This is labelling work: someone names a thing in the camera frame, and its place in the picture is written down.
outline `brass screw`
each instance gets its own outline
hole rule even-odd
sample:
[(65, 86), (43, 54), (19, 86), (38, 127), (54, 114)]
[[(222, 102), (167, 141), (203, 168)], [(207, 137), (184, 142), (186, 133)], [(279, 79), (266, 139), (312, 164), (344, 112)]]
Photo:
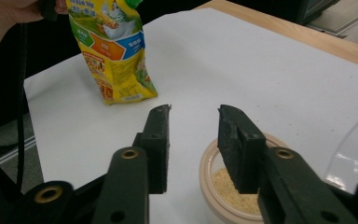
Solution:
[(287, 160), (292, 159), (295, 156), (291, 151), (285, 148), (279, 148), (275, 151), (275, 153), (277, 154), (278, 157)]
[(62, 195), (62, 188), (58, 185), (48, 186), (44, 189), (41, 189), (34, 196), (34, 201), (36, 203), (50, 203)]
[(121, 153), (121, 158), (130, 160), (139, 155), (139, 152), (135, 149), (127, 149), (123, 153)]

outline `wooden table edge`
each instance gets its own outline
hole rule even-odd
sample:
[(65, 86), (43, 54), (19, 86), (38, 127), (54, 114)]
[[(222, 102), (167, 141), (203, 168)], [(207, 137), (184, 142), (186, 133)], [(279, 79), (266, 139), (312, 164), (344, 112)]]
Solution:
[(226, 0), (212, 0), (196, 9), (211, 7), (272, 32), (290, 37), (316, 49), (358, 64), (358, 44), (285, 21)]

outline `yellow snack bag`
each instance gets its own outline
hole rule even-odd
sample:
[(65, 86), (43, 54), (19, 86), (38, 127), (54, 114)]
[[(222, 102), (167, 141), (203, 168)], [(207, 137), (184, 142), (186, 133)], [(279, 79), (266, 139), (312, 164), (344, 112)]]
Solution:
[(145, 67), (142, 0), (66, 0), (69, 21), (107, 105), (158, 95)]

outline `white table surface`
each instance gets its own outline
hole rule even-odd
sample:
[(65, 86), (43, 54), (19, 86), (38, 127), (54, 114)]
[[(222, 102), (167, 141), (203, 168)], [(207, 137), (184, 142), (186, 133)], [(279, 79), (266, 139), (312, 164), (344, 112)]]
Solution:
[(150, 109), (172, 105), (168, 191), (151, 195), (151, 223), (208, 223), (200, 193), (203, 150), (221, 104), (243, 110), (299, 152), (320, 176), (358, 121), (358, 65), (214, 9), (145, 25), (146, 67), (159, 96), (104, 105), (83, 56), (25, 80), (45, 181), (79, 188), (105, 174), (141, 132)]

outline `beige powder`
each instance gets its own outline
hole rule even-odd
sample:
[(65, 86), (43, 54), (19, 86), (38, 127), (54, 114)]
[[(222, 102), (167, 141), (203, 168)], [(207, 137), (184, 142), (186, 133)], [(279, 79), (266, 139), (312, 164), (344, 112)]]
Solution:
[(235, 209), (252, 215), (260, 215), (256, 194), (239, 194), (228, 175), (227, 168), (222, 168), (213, 174), (214, 188), (223, 200)]

